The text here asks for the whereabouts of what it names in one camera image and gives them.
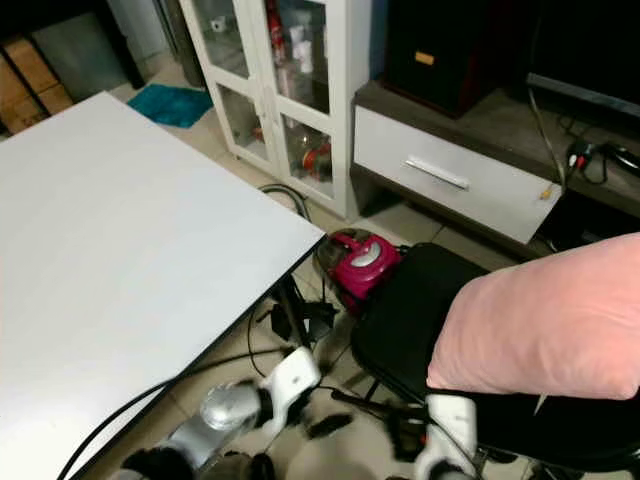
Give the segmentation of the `magenta vacuum cleaner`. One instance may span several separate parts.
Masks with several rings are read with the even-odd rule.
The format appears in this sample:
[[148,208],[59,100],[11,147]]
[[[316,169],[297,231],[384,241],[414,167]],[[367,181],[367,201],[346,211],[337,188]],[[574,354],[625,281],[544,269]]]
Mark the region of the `magenta vacuum cleaner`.
[[346,310],[358,314],[365,301],[403,260],[407,248],[370,230],[334,230],[315,252],[320,273]]

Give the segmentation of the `pink pillow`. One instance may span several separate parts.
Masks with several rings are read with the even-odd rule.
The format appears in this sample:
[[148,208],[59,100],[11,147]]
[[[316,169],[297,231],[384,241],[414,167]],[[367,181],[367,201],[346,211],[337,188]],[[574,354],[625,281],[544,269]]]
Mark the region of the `pink pillow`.
[[492,271],[445,316],[428,387],[628,401],[640,393],[640,233]]

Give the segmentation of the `brown tv stand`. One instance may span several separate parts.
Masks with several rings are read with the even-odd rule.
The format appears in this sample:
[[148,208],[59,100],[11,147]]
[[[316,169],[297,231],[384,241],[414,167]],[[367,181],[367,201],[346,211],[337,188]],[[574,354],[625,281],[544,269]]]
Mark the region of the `brown tv stand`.
[[535,259],[548,255],[553,248],[640,232],[640,179],[618,170],[609,174],[603,186],[590,186],[580,177],[564,178],[564,159],[571,143],[579,140],[595,145],[614,142],[640,154],[637,134],[593,125],[586,125],[581,131],[567,131],[552,122],[538,122],[526,102],[504,91],[490,93],[460,118],[451,118],[372,82],[356,93],[356,108],[389,116],[453,145],[559,184],[562,197],[536,229],[534,237],[520,243],[355,163],[355,173],[375,187],[396,193],[442,219],[449,228],[517,259]]

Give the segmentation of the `black power plug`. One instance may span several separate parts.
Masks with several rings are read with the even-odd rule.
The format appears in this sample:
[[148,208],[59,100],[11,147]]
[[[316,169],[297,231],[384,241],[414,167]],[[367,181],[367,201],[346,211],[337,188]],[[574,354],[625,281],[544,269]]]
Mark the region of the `black power plug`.
[[603,186],[613,170],[640,179],[640,154],[621,143],[579,140],[568,147],[564,170],[566,180],[580,177],[590,186]]

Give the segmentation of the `white glass door cabinet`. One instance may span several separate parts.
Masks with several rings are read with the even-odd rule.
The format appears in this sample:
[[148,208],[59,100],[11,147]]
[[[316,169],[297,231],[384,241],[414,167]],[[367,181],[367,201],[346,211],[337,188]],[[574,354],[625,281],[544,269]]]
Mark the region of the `white glass door cabinet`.
[[357,216],[355,93],[371,78],[375,0],[278,0],[275,68],[262,0],[178,0],[227,146],[344,220]]

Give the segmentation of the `black table leg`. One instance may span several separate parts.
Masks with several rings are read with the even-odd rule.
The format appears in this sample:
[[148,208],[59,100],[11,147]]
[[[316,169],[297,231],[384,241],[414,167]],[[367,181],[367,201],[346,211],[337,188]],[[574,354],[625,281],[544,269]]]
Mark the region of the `black table leg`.
[[271,330],[285,342],[314,348],[333,332],[338,308],[325,300],[307,301],[291,274],[270,289],[268,298]]

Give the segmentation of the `white drawer front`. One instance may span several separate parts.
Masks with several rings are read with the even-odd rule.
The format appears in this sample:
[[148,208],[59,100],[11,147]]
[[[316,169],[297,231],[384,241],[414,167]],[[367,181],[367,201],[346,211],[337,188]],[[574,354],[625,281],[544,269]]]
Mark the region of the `white drawer front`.
[[[467,178],[470,188],[454,188],[404,165],[410,156]],[[355,163],[520,243],[534,237],[563,195],[562,187],[553,180],[366,108],[355,109]]]

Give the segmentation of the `black chair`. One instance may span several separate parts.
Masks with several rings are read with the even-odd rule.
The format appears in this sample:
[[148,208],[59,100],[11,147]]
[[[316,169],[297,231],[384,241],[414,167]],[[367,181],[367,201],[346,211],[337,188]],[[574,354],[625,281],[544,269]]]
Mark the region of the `black chair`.
[[[475,262],[422,243],[372,292],[353,330],[358,365],[403,401],[422,403],[445,315],[463,285],[485,274]],[[485,451],[581,472],[640,480],[640,397],[627,401],[475,394]]]

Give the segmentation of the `black television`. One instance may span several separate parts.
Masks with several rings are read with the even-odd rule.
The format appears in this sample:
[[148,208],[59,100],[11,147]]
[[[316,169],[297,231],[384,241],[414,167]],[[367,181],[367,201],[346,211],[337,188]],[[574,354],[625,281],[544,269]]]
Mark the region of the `black television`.
[[538,0],[526,83],[640,122],[640,0]]

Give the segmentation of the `teal floor mat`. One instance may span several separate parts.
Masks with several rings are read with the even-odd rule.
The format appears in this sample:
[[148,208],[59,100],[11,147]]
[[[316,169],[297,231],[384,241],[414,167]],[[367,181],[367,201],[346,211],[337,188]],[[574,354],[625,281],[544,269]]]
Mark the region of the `teal floor mat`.
[[175,128],[191,128],[212,109],[210,93],[204,90],[147,84],[127,102],[151,122]]

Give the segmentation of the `brown cardboard box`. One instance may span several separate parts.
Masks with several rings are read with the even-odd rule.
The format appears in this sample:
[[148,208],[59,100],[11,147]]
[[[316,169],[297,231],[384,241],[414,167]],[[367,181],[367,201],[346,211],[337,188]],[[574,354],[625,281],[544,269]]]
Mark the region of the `brown cardboard box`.
[[13,38],[0,55],[0,120],[12,134],[76,104],[44,55],[27,38]]

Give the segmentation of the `black speaker box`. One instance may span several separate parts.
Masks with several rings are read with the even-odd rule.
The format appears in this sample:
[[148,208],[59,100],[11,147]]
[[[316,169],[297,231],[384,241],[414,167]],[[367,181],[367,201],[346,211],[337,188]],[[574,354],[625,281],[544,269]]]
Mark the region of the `black speaker box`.
[[379,83],[452,118],[524,70],[536,0],[390,0]]

